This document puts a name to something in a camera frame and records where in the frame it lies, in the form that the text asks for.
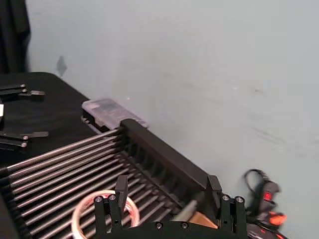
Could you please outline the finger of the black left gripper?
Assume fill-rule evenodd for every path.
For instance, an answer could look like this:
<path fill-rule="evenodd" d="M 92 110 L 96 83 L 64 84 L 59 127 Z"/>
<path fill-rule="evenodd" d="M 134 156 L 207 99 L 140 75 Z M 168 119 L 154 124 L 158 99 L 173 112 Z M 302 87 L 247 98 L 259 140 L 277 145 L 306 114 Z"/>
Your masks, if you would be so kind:
<path fill-rule="evenodd" d="M 45 98 L 45 92 L 37 90 L 28 90 L 26 84 L 1 86 L 0 100 L 2 102 L 29 100 L 41 102 Z"/>
<path fill-rule="evenodd" d="M 0 148 L 2 150 L 19 151 L 25 149 L 28 143 L 33 138 L 48 137 L 49 133 L 33 132 L 28 134 L 9 133 L 5 131 L 0 132 Z"/>

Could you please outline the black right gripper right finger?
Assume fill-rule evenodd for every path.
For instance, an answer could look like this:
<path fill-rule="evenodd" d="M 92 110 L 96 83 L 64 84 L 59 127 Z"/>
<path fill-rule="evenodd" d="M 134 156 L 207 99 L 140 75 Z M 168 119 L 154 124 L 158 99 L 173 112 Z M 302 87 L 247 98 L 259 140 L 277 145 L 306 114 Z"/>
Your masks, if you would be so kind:
<path fill-rule="evenodd" d="M 231 198 L 222 192 L 218 178 L 207 176 L 206 197 L 218 220 L 218 229 L 225 233 L 246 233 L 245 199 L 241 196 Z"/>

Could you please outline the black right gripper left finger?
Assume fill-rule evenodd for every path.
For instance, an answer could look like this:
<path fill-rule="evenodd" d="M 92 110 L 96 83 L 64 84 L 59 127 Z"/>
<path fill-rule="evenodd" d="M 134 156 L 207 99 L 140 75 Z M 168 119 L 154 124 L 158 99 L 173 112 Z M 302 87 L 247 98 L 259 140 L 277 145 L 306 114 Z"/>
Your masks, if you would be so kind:
<path fill-rule="evenodd" d="M 107 233 L 106 219 L 111 220 L 111 231 L 122 230 L 122 219 L 128 197 L 128 177 L 118 177 L 115 191 L 110 193 L 98 192 L 94 198 L 96 234 Z"/>

